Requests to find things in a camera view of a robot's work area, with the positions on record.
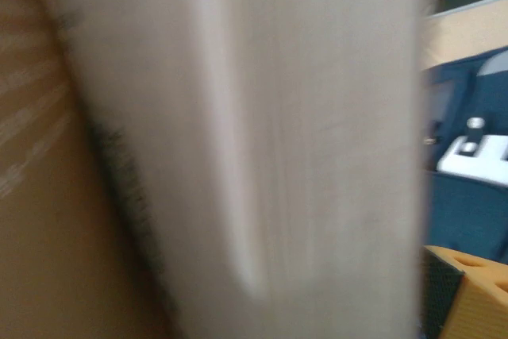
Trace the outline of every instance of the hole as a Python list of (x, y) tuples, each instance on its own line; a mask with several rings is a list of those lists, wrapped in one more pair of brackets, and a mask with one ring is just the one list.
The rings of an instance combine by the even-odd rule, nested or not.
[(455, 257), (455, 260), (457, 262), (460, 262), (462, 265), (471, 266), (471, 267), (475, 267), (475, 268), (481, 268), (482, 266), (484, 266), (480, 262), (476, 262), (476, 261), (470, 260), (468, 258)]
[(501, 290), (508, 293), (508, 283), (507, 282), (498, 282), (495, 284), (495, 286), (499, 287)]

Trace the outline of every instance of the white panel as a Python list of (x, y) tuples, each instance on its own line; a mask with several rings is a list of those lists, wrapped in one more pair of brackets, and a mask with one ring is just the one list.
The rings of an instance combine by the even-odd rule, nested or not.
[(486, 135), (474, 156), (463, 156), (467, 137), (458, 137), (437, 163), (437, 170), (508, 187), (508, 137)]
[(190, 338), (416, 335), (421, 0), (56, 4)]

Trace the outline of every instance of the blue fabric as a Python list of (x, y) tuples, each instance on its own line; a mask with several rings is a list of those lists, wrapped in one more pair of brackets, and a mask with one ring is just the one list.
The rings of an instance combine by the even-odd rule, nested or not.
[[(486, 134), (508, 135), (508, 71), (476, 77), (481, 66), (507, 47), (432, 68), (431, 78), (453, 90), (433, 146), (436, 163), (466, 131), (470, 117), (486, 118)], [(508, 188), (431, 171), (427, 245), (437, 245), (508, 264)]]
[(485, 182), (431, 174), (428, 245), (489, 260), (508, 260), (508, 190)]
[(439, 120), (439, 127), (435, 131), (439, 141), (432, 147), (431, 161), (433, 163), (445, 154), (453, 140), (464, 131), (466, 120), (472, 112), (478, 70), (485, 61), (507, 49), (508, 47), (494, 49), (429, 69), (434, 92), (439, 91), (439, 86), (447, 86), (447, 83), (452, 82), (452, 95), (448, 108), (443, 118)]

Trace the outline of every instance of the white plastic part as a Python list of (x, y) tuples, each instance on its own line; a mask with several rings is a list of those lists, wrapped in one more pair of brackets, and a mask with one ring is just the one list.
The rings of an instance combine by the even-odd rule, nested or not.
[(493, 75), (502, 71), (508, 71), (508, 51), (498, 53), (487, 60), (479, 69), (478, 76)]
[(437, 170), (508, 187), (508, 160), (504, 157), (508, 149), (508, 137), (484, 136), (474, 156), (459, 155), (461, 150), (470, 152), (465, 150), (464, 146), (468, 144), (465, 141), (466, 137), (458, 137), (453, 141), (437, 163)]

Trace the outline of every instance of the wooden surface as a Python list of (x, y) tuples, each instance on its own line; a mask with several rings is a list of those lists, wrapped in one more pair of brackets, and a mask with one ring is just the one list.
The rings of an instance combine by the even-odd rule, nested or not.
[(0, 0), (0, 337), (163, 339), (40, 0)]
[(508, 0), (490, 0), (426, 21), (424, 66), (508, 45)]

